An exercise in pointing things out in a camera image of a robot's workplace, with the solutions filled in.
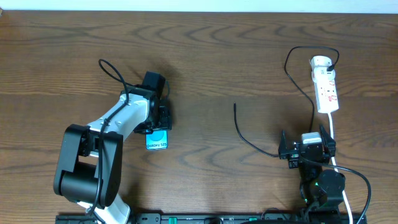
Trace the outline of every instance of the power cord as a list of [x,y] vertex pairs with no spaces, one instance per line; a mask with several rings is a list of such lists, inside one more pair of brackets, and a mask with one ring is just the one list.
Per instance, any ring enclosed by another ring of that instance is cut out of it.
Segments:
[[[331,113],[328,113],[328,117],[329,117],[330,137],[331,137],[332,139],[334,139],[335,137],[334,137],[334,133],[333,133],[333,120],[332,120],[332,118],[331,118]],[[331,158],[331,163],[332,163],[334,166],[337,166],[336,160],[335,160],[335,157],[334,157],[334,156]],[[348,202],[348,198],[347,198],[347,195],[346,195],[346,191],[345,191],[345,190],[343,190],[343,199],[344,199],[344,204],[346,205],[346,208],[347,208],[349,224],[353,224],[353,223],[354,223],[354,220],[353,220],[353,213],[352,213],[352,211],[351,211],[351,207],[349,206],[349,202]]]
[[[105,64],[109,65],[109,66],[114,70],[114,72],[115,72],[116,74],[118,74],[120,80],[117,79],[116,77],[114,77],[112,74],[110,74],[110,73],[102,66],[102,62],[104,62]],[[124,81],[123,76],[119,73],[119,71],[118,71],[112,64],[110,64],[108,61],[103,60],[103,59],[99,59],[99,60],[98,60],[98,64],[99,64],[99,66],[101,67],[101,69],[102,69],[105,73],[107,73],[110,77],[112,77],[112,78],[114,78],[115,80],[117,80],[117,81],[123,83],[124,91],[126,92],[126,100],[124,101],[124,103],[123,103],[118,109],[116,109],[115,111],[113,111],[113,113],[112,113],[110,116],[108,116],[107,118],[104,119],[104,122],[103,122],[102,127],[101,127],[101,131],[99,132],[99,139],[98,139],[98,185],[97,185],[97,191],[96,191],[96,194],[95,194],[95,199],[94,199],[93,205],[92,205],[91,208],[87,211],[87,213],[86,213],[87,215],[95,214],[94,210],[95,210],[95,208],[97,207],[97,204],[100,202],[101,190],[102,190],[102,172],[103,172],[103,164],[102,164],[102,162],[103,162],[103,161],[102,161],[102,160],[103,160],[103,158],[102,158],[102,156],[103,156],[102,153],[103,153],[103,152],[102,152],[102,150],[103,150],[103,148],[105,149],[105,145],[104,145],[104,131],[105,131],[105,128],[108,126],[108,124],[109,124],[109,122],[112,120],[112,118],[113,118],[119,111],[121,111],[121,110],[129,103],[129,93],[128,93],[128,90],[127,90],[127,85],[133,86],[133,85],[130,84],[130,83],[127,84],[127,83]]]
[[335,61],[332,65],[330,65],[330,66],[327,68],[327,71],[328,71],[328,72],[333,71],[333,69],[335,68],[335,66],[336,66],[336,64],[337,64],[337,62],[338,62],[338,59],[339,59],[339,57],[340,57],[340,53],[339,53],[338,50],[336,50],[336,49],[334,49],[334,48],[331,48],[331,47],[324,47],[324,46],[297,46],[297,47],[292,48],[292,49],[289,51],[289,53],[287,54],[286,61],[285,61],[285,66],[284,66],[285,73],[286,73],[287,77],[290,79],[290,81],[292,81],[292,83],[293,83],[293,84],[297,87],[297,89],[300,90],[300,92],[311,102],[311,105],[312,105],[311,122],[310,122],[310,128],[308,129],[308,132],[311,133],[311,132],[312,132],[313,118],[314,118],[314,116],[315,116],[315,106],[314,106],[313,101],[311,100],[311,98],[310,98],[310,97],[309,97],[309,96],[296,84],[296,82],[295,82],[295,81],[293,80],[293,78],[289,75],[289,73],[287,72],[287,69],[286,69],[287,61],[289,60],[289,56],[290,56],[290,54],[292,53],[292,51],[295,50],[295,49],[327,49],[327,50],[332,50],[332,51],[336,52],[336,53],[337,53],[336,61]]
[[240,132],[240,130],[239,130],[239,128],[238,128],[238,123],[236,122],[236,103],[234,103],[234,120],[235,120],[235,128],[236,128],[236,131],[238,132],[239,137],[241,137],[241,139],[242,139],[244,142],[246,142],[249,146],[255,148],[257,151],[263,153],[263,154],[266,155],[266,156],[273,157],[273,158],[279,157],[278,154],[271,154],[271,153],[269,153],[269,152],[266,152],[266,151],[260,149],[259,147],[255,146],[255,145],[251,144],[248,140],[246,140],[246,139],[242,136],[242,134],[241,134],[241,132]]

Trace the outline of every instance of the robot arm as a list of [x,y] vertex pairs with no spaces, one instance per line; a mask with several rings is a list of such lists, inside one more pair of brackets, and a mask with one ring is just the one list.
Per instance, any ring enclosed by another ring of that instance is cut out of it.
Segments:
[[[87,126],[70,125],[63,137],[54,192],[82,207],[93,206],[97,193],[98,172],[102,172],[102,191],[95,214],[106,223],[126,223],[130,208],[118,195],[121,181],[123,142],[132,133],[153,133],[170,130],[169,109],[161,105],[160,97],[165,78],[147,72],[141,85],[121,92],[119,101],[102,117]],[[79,157],[98,157],[100,129],[104,119],[116,111],[126,100],[129,102],[111,118],[103,134],[102,170],[93,164],[79,161]]]

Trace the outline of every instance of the white power strip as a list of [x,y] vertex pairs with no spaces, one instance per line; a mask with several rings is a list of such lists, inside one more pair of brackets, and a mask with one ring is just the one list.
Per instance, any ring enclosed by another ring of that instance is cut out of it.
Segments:
[[319,113],[331,113],[338,110],[338,100],[336,91],[336,72],[328,72],[328,67],[332,65],[330,58],[325,56],[315,56],[311,60],[312,80],[315,84],[315,96],[317,98],[317,108]]

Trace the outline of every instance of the white cable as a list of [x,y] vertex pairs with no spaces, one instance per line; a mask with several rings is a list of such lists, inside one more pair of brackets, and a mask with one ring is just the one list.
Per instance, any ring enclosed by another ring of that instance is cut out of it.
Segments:
[[[333,133],[333,121],[332,121],[332,119],[331,119],[331,113],[329,112],[328,113],[328,117],[329,117],[329,126],[330,126],[330,137],[332,138],[332,139],[334,139],[335,138],[335,135],[334,135],[334,133]],[[333,164],[333,166],[337,166],[336,165],[336,160],[335,160],[335,157],[333,156],[332,158],[331,158],[331,163]],[[343,198],[344,198],[344,203],[346,204],[346,208],[347,208],[347,213],[348,213],[348,218],[349,218],[349,224],[353,224],[353,214],[351,213],[351,207],[349,206],[349,203],[348,203],[348,199],[347,199],[347,195],[346,195],[346,191],[345,190],[343,190]]]

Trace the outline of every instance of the white wall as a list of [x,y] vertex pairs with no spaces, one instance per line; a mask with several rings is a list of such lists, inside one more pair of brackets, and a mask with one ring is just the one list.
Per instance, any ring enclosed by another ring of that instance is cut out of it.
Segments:
[[20,10],[398,13],[398,0],[0,0]]

